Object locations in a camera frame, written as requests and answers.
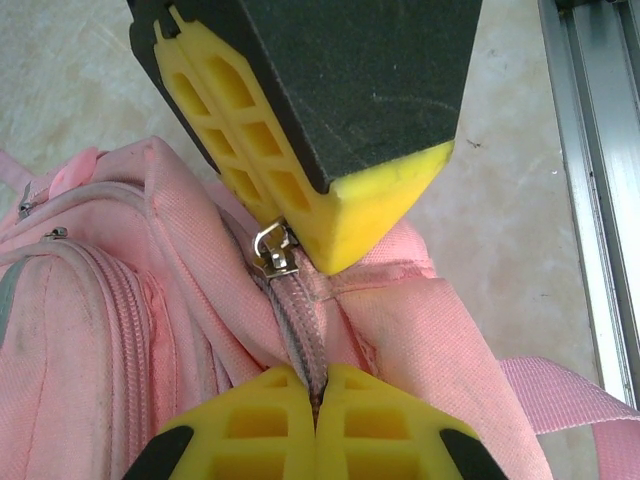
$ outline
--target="pink strap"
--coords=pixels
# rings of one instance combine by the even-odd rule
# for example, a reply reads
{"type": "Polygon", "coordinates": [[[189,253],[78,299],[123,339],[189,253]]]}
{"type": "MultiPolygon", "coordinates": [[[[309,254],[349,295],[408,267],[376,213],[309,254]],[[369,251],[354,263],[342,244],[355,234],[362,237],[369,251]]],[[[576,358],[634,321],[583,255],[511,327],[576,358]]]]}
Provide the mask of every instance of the pink strap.
{"type": "Polygon", "coordinates": [[[600,478],[640,479],[640,412],[549,360],[501,362],[536,434],[592,425],[600,478]]]}
{"type": "Polygon", "coordinates": [[[0,181],[16,193],[22,193],[35,176],[4,150],[0,150],[0,181]]]}

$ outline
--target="metal zipper slider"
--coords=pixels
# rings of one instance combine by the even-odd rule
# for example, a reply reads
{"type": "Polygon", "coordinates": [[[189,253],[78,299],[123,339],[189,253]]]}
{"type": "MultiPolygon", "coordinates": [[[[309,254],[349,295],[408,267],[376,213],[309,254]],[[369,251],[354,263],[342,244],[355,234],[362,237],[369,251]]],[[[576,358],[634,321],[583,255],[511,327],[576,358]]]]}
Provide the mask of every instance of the metal zipper slider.
{"type": "Polygon", "coordinates": [[[292,249],[297,240],[283,217],[278,218],[253,239],[253,268],[265,280],[298,271],[292,249]]]}
{"type": "Polygon", "coordinates": [[[49,233],[45,233],[42,236],[42,240],[43,241],[47,241],[47,240],[60,240],[63,238],[67,238],[67,236],[69,235],[69,231],[64,228],[64,227],[56,227],[53,230],[51,230],[49,233]]]}
{"type": "Polygon", "coordinates": [[[18,207],[18,217],[20,218],[20,220],[24,220],[29,215],[31,215],[31,210],[33,210],[36,205],[36,203],[32,202],[22,202],[18,207]]]}

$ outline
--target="pink backpack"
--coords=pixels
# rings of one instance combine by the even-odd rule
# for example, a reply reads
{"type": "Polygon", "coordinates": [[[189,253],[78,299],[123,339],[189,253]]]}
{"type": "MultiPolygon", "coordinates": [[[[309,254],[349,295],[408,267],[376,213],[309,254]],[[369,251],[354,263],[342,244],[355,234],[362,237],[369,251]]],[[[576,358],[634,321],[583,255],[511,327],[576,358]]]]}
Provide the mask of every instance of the pink backpack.
{"type": "Polygon", "coordinates": [[[338,275],[296,249],[267,281],[255,222],[157,138],[41,178],[0,154],[0,177],[24,191],[0,224],[2,478],[119,479],[175,415],[281,364],[319,402],[331,363],[465,421],[509,478],[552,478],[536,434],[587,423],[601,478],[640,478],[638,412],[498,362],[404,222],[338,275]]]}

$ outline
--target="beige floor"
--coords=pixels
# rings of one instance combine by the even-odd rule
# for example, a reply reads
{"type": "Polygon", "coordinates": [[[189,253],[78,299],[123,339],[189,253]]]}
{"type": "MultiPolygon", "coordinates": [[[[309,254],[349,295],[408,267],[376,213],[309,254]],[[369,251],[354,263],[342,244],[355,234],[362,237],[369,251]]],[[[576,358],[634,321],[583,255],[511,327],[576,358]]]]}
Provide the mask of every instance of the beige floor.
{"type": "MultiPolygon", "coordinates": [[[[213,175],[134,60],[124,0],[0,6],[1,148],[44,172],[157,134],[213,175]]],[[[456,154],[410,217],[498,356],[596,378],[535,0],[485,0],[456,154]]],[[[557,478],[596,478],[589,431],[542,441],[557,478]]]]}

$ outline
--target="gray trim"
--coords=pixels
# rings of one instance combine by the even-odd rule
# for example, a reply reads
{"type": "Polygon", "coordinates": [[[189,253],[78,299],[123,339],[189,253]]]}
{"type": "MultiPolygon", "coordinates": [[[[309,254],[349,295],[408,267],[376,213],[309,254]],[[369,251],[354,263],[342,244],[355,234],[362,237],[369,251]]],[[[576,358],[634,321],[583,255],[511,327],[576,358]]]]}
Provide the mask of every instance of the gray trim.
{"type": "Polygon", "coordinates": [[[16,294],[18,280],[28,260],[29,257],[18,260],[9,267],[2,280],[0,280],[0,347],[2,347],[4,337],[7,334],[9,315],[13,308],[13,299],[16,294]]]}
{"type": "Polygon", "coordinates": [[[539,0],[603,387],[640,403],[640,0],[539,0]]]}

